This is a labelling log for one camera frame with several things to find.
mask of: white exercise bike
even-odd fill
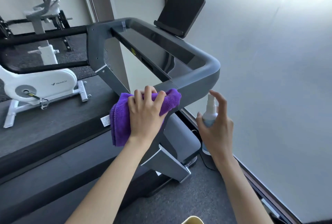
[[[33,11],[25,12],[35,29],[36,34],[45,33],[42,20],[58,14],[58,0],[46,0],[45,3],[34,7]],[[57,64],[56,53],[48,41],[41,42],[38,50],[28,53],[39,53],[44,65]],[[69,69],[52,70],[30,74],[15,74],[0,66],[0,79],[4,82],[4,90],[12,100],[8,109],[4,128],[14,125],[17,113],[31,108],[46,109],[50,102],[80,94],[83,102],[88,100],[84,84],[77,81],[73,71]]]

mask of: black bar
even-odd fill
[[[26,22],[31,22],[28,19],[19,19],[19,20],[10,20],[10,21],[6,21],[7,25],[13,25],[13,24],[20,24],[20,23],[26,23]]]
[[[58,64],[50,64],[50,65],[43,65],[43,66],[37,66],[37,67],[18,68],[18,67],[7,65],[6,63],[3,62],[2,58],[0,58],[0,65],[4,69],[6,69],[12,73],[15,73],[15,74],[30,74],[30,73],[36,73],[36,72],[49,71],[49,70],[89,66],[89,62],[88,61],[76,61],[73,63],[58,63]]]
[[[51,32],[47,32],[44,34],[34,34],[29,36],[17,36],[10,39],[3,39],[0,40],[0,47],[9,47],[21,44],[27,44],[32,42],[40,42],[49,39],[61,38],[65,36],[72,36],[72,35],[79,35],[79,34],[86,34],[87,33],[87,26],[78,26],[72,27],[69,29],[64,30],[55,30]]]

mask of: right hand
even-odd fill
[[[203,123],[202,114],[198,112],[196,122],[202,141],[210,152],[214,162],[221,165],[233,159],[232,138],[233,138],[233,121],[227,116],[227,101],[218,92],[210,90],[219,106],[217,108],[218,116],[214,124],[207,128]]]

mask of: finger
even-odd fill
[[[156,97],[156,100],[153,103],[156,106],[156,108],[158,109],[158,111],[160,111],[161,106],[163,105],[165,96],[166,96],[166,92],[160,91],[158,93],[158,96]]]
[[[198,131],[202,131],[202,130],[205,130],[207,128],[205,126],[205,124],[203,123],[203,117],[202,117],[202,114],[200,112],[197,113],[196,123],[197,123],[197,126],[198,126]]]
[[[153,87],[153,86],[150,86],[150,87],[151,87],[152,93],[158,93],[155,87]]]
[[[134,96],[128,97],[129,112],[135,112],[135,98]]]
[[[152,91],[152,93],[158,93],[157,90],[156,90],[156,88],[153,87],[153,86],[151,86],[151,91]],[[140,90],[139,92],[140,92],[142,95],[144,95],[144,90]]]
[[[222,94],[213,90],[210,90],[210,94],[213,95],[219,103],[218,117],[223,119],[227,118],[227,100],[222,96]]]
[[[144,90],[144,102],[145,103],[152,103],[152,98],[151,98],[151,86],[146,86]]]
[[[134,97],[135,97],[135,105],[137,108],[140,108],[142,105],[142,94],[139,92],[139,90],[135,90],[134,92]]]

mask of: purple cloth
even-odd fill
[[[158,94],[152,93],[152,101],[156,100]],[[122,93],[119,101],[110,110],[110,126],[112,132],[113,145],[124,146],[130,134],[130,115],[128,107],[128,97],[132,94]],[[166,92],[164,102],[161,106],[159,115],[177,107],[180,104],[181,94],[176,89]]]

